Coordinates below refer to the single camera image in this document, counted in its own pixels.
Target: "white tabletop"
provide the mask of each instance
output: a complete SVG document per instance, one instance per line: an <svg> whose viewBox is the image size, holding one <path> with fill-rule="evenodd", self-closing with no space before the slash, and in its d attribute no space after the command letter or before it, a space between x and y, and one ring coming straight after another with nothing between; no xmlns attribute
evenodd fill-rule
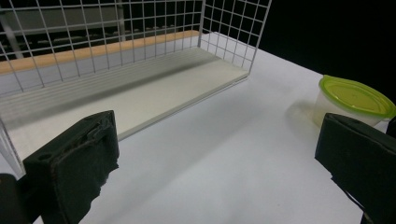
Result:
<svg viewBox="0 0 396 224"><path fill-rule="evenodd" d="M246 81L120 141L81 223L360 223L314 158L320 79L259 50Z"/></svg>

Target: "black background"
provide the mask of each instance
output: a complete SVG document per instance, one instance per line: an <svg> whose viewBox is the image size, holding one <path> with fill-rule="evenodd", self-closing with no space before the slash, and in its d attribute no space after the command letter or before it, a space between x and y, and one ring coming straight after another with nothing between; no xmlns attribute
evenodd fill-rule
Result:
<svg viewBox="0 0 396 224"><path fill-rule="evenodd" d="M364 83L396 103L394 0L273 0L260 49Z"/></svg>

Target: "white shelf board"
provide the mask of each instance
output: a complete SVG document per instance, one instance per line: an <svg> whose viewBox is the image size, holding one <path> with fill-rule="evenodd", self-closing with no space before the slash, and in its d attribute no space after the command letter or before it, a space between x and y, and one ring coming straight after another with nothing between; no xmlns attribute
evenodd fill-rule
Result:
<svg viewBox="0 0 396 224"><path fill-rule="evenodd" d="M188 49L0 99L21 159L91 114L114 110L119 140L240 81L248 71Z"/></svg>

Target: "wire grid panel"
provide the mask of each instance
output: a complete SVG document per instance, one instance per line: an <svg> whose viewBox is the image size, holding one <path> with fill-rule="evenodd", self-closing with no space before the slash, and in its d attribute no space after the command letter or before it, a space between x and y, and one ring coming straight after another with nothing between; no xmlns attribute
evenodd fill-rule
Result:
<svg viewBox="0 0 396 224"><path fill-rule="evenodd" d="M271 0L207 0L201 48L250 71Z"/></svg>
<svg viewBox="0 0 396 224"><path fill-rule="evenodd" d="M201 47L250 69L270 1L8 0L0 95Z"/></svg>
<svg viewBox="0 0 396 224"><path fill-rule="evenodd" d="M2 120L0 120L0 154L8 161L8 164L15 172L24 172L23 164L9 138L7 129Z"/></svg>
<svg viewBox="0 0 396 224"><path fill-rule="evenodd" d="M198 46L202 0L5 1L0 94Z"/></svg>

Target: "yellow-green lid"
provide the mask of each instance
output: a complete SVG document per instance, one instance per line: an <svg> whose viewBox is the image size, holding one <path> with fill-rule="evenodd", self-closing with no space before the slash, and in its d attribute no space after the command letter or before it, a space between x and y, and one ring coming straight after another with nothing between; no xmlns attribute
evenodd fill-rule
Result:
<svg viewBox="0 0 396 224"><path fill-rule="evenodd" d="M396 106L390 99L357 81L324 75L319 86L331 102L345 110L381 119L396 116Z"/></svg>

